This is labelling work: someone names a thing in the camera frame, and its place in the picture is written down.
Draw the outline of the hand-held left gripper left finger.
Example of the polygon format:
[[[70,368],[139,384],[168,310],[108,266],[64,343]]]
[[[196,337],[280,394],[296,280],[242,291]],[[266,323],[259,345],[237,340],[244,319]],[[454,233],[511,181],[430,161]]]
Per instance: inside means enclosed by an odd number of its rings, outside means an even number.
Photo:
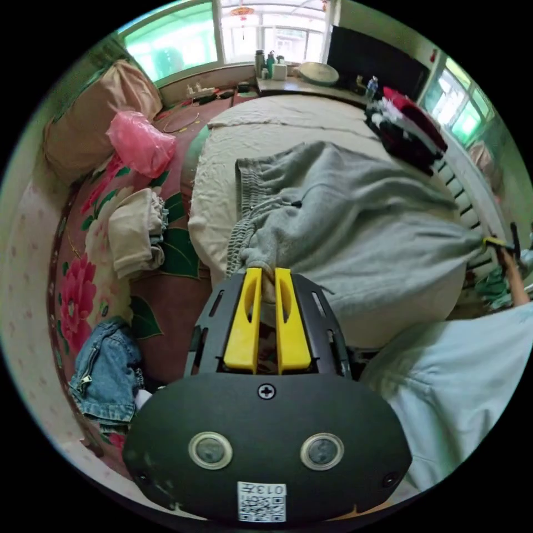
[[[260,268],[248,268],[240,280],[240,292],[229,330],[223,363],[230,371],[256,374],[262,300],[262,270]]]

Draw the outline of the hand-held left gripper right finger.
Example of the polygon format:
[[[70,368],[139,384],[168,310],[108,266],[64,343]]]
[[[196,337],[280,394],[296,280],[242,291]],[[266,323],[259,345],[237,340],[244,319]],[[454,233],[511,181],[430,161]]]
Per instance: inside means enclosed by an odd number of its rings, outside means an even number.
[[[311,365],[311,354],[289,269],[275,270],[275,316],[278,373],[301,373]]]

